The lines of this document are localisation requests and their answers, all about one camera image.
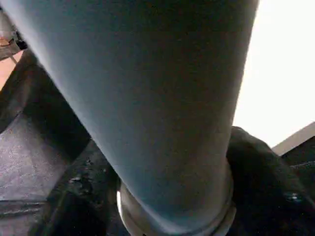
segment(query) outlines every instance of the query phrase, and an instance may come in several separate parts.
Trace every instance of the floor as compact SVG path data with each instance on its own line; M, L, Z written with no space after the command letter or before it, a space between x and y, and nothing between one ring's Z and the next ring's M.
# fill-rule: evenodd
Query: floor
M16 61L21 58L22 52L15 54L13 57ZM9 78L12 70L15 67L15 63L11 58L0 60L0 90L3 88L6 80Z

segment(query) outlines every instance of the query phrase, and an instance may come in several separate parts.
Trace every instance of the metal pole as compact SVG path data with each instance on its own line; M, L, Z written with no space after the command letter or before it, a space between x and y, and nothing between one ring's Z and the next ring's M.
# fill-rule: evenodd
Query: metal pole
M0 2L150 226L215 230L257 2Z

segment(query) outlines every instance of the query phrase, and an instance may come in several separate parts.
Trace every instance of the black fabric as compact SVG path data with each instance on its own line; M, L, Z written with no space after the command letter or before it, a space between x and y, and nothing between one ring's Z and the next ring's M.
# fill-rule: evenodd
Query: black fabric
M30 235L128 236L117 210L117 181L106 158L91 141L56 184L44 216Z
M282 158L290 166L315 161L315 136L288 151Z
M0 92L0 206L8 204L0 207L1 236L27 234L42 206L24 202L44 201L89 140L34 55L25 51ZM19 210L9 204L13 200L23 203Z
M227 158L237 207L229 235L315 235L309 190L263 141L233 127Z

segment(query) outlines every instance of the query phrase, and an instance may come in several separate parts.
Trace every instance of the white wall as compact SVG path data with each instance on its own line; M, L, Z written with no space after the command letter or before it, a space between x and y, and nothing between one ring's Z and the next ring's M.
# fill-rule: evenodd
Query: white wall
M275 146L315 121L315 1L261 0L234 125Z

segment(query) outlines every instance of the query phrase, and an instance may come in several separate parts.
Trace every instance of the gray fabric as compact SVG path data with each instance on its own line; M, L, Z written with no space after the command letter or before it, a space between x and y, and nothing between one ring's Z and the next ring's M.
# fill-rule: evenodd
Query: gray fabric
M45 199L67 167L63 155L19 114L0 134L0 200Z

